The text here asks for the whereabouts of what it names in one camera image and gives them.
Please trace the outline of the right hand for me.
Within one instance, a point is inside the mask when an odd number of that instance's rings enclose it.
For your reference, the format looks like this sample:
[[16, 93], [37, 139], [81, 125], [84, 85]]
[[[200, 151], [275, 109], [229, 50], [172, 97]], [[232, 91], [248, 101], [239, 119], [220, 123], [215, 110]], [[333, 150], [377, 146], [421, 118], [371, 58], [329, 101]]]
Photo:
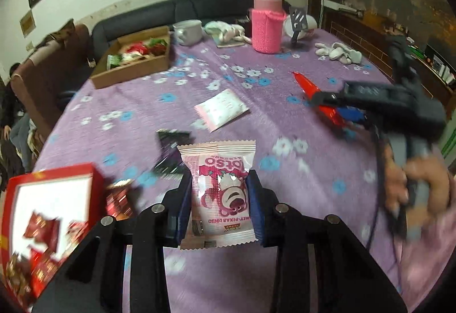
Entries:
[[417, 156], [398, 164], [386, 145], [383, 161], [385, 208], [395, 217], [403, 210], [408, 229], [429, 224], [449, 207], [451, 178], [439, 156]]

